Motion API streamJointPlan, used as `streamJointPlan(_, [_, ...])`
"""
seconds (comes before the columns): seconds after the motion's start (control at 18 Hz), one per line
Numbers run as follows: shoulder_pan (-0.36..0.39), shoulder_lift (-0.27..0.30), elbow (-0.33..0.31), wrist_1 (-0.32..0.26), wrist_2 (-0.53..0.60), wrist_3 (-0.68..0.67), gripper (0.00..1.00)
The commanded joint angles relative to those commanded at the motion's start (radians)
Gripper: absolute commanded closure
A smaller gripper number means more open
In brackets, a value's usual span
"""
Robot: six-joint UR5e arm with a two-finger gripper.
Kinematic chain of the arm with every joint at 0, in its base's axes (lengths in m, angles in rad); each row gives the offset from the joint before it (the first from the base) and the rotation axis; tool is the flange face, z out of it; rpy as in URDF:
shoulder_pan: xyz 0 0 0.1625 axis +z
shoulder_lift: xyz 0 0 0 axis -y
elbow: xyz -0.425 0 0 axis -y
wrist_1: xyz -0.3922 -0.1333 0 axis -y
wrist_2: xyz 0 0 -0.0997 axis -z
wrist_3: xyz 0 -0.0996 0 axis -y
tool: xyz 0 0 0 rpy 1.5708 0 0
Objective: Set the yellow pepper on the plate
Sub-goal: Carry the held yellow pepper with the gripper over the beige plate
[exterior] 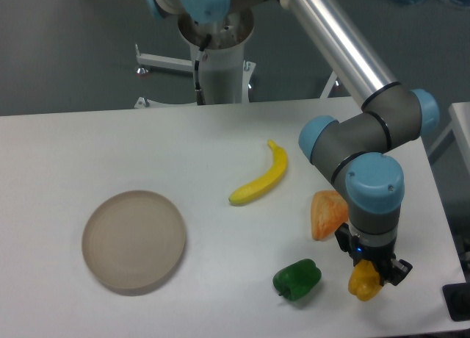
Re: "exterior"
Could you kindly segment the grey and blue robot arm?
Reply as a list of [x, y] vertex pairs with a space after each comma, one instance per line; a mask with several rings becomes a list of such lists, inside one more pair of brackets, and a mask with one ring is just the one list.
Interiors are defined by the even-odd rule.
[[[192, 47], [199, 105], [242, 101], [242, 61], [227, 52], [253, 31], [252, 8], [269, 0], [146, 0], [156, 18], [174, 15]], [[335, 0], [276, 0], [290, 11], [361, 108], [345, 122], [309, 121], [299, 147], [349, 207], [336, 231], [354, 262], [370, 261], [382, 283], [399, 284], [411, 265], [394, 254], [403, 172], [388, 152], [430, 132], [439, 120], [435, 99], [407, 90], [369, 47]]]

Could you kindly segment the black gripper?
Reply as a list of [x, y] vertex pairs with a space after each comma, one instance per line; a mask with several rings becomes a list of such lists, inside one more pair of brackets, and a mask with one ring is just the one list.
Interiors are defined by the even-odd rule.
[[403, 259], [397, 260], [394, 246], [397, 240], [395, 226], [383, 234], [368, 234], [358, 230], [353, 225], [343, 223], [335, 231], [335, 237], [340, 249], [348, 253], [355, 267], [365, 259], [374, 265], [376, 271], [381, 271], [381, 285], [397, 286], [412, 271], [413, 265]]

